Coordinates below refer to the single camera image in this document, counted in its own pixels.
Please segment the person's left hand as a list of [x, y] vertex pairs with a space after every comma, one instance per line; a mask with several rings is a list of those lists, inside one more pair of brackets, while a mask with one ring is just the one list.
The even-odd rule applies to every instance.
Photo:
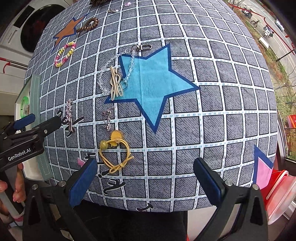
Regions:
[[23, 215], [26, 198], [23, 164], [1, 172], [1, 214], [18, 219]]

